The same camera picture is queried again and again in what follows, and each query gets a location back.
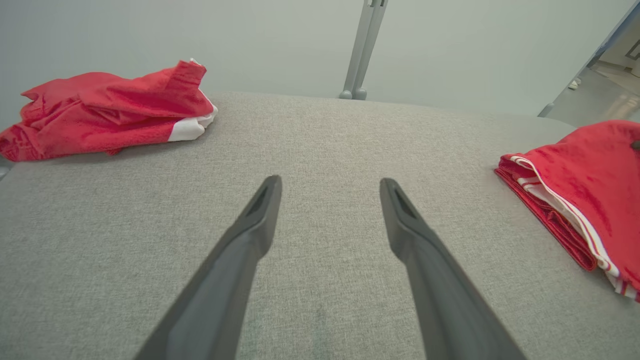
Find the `floor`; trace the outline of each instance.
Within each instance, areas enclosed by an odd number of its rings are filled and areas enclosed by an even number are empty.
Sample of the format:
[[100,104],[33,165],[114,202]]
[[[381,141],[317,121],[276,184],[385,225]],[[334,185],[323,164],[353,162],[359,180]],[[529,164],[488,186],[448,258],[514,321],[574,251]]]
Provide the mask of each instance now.
[[640,78],[631,74],[630,70],[625,70],[621,67],[615,67],[602,62],[596,63],[591,70],[606,76],[611,81],[630,92],[640,95]]
[[582,84],[576,90],[565,88],[547,117],[573,126],[609,119],[640,122],[640,96],[591,69],[584,69],[579,77]]

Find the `white wall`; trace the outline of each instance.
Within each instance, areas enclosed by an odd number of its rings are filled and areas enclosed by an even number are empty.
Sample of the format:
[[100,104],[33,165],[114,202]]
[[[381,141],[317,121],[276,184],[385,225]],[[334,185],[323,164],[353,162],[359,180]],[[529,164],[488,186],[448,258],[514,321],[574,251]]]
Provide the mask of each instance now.
[[[367,100],[537,115],[634,0],[391,0]],[[194,57],[202,88],[336,97],[362,0],[0,1],[0,127],[19,94],[89,71]]]
[[[624,34],[602,54],[600,60],[624,67],[633,67],[633,59],[627,58],[625,55],[638,40],[640,40],[640,16],[635,17]],[[638,51],[640,51],[640,46],[636,48],[636,53]]]
[[20,93],[89,71],[135,78],[193,57],[202,89],[337,97],[362,0],[0,1],[0,128]]
[[367,100],[537,115],[635,0],[391,0]]

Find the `red fabric with white stripe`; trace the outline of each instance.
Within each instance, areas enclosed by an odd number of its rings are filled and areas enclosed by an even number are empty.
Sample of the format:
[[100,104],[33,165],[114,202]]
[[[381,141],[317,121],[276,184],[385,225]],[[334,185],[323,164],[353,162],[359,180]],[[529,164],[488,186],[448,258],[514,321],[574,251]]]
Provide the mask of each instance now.
[[495,169],[587,270],[640,301],[640,124],[584,126],[557,144],[507,154]]
[[[90,72],[36,86],[22,93],[32,100],[20,112],[22,122],[0,133],[0,154],[11,161],[43,160],[192,140],[214,115],[214,106],[198,88],[206,72],[195,61],[180,61],[131,80]],[[187,119],[193,121],[181,123],[181,132],[170,140],[174,125]]]

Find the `gray cushion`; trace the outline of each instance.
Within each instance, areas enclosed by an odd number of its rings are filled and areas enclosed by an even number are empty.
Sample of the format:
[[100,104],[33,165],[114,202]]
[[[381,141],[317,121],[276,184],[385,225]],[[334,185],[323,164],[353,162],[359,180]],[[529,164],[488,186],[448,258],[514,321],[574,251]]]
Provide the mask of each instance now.
[[378,183],[393,177],[530,359],[632,359],[640,306],[494,175],[551,119],[223,93],[192,142],[19,163],[0,181],[0,358],[130,359],[268,175],[284,192],[239,359],[423,359]]

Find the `white trim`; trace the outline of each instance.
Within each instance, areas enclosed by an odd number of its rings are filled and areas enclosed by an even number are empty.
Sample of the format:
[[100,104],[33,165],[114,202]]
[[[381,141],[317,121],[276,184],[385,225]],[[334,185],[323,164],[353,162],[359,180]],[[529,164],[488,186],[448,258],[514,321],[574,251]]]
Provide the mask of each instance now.
[[518,179],[518,184],[523,185],[523,184],[527,184],[527,183],[537,183],[540,181],[540,178],[535,176],[535,177],[521,177],[520,179]]
[[542,185],[540,179],[536,177],[537,182],[539,184],[526,184],[522,188],[529,192],[531,195],[537,197],[538,199],[546,202],[549,206],[554,208],[558,213],[562,214],[567,221],[571,224],[571,226],[580,234],[582,239],[586,239],[582,229],[580,228],[580,222],[578,218],[571,212],[568,211],[562,203],[560,203],[553,195],[551,195],[547,189]]
[[618,278],[614,277],[613,275],[609,274],[608,272],[606,272],[604,274],[607,276],[607,279],[609,279],[609,281],[611,282],[611,284],[615,288],[618,285]]
[[576,208],[571,202],[568,202],[566,199],[558,195],[558,193],[556,193],[551,188],[549,188],[547,184],[545,184],[545,182],[542,180],[542,177],[540,176],[538,169],[531,161],[517,155],[512,156],[510,160],[524,168],[533,170],[536,173],[536,175],[538,176],[538,179],[540,180],[540,183],[544,186],[546,191],[551,196],[553,196],[553,198],[558,200],[559,203],[562,204],[567,211],[569,211],[573,216],[577,218],[576,219],[577,225],[580,226],[581,232],[585,235],[585,240],[587,241],[589,250],[594,255],[594,257],[596,257],[596,259],[598,260],[598,266],[604,269],[607,273],[611,274],[612,276],[619,277],[620,271],[618,270],[618,267],[609,258],[609,255],[607,254],[607,250],[605,249],[604,244],[602,243],[602,240],[598,235],[598,232],[593,227],[593,225],[591,225],[589,220],[582,214],[582,212],[578,208]]
[[637,294],[638,291],[630,283],[627,283],[627,290],[624,293],[624,296],[635,299]]
[[213,122],[213,118],[217,113],[218,108],[213,106],[213,112],[208,115],[188,117],[177,121],[173,125],[171,135],[169,135],[167,142],[197,139],[200,135],[204,134],[204,129]]
[[621,293],[622,292],[622,280],[620,279],[616,279],[616,285],[615,285],[615,292],[616,293]]

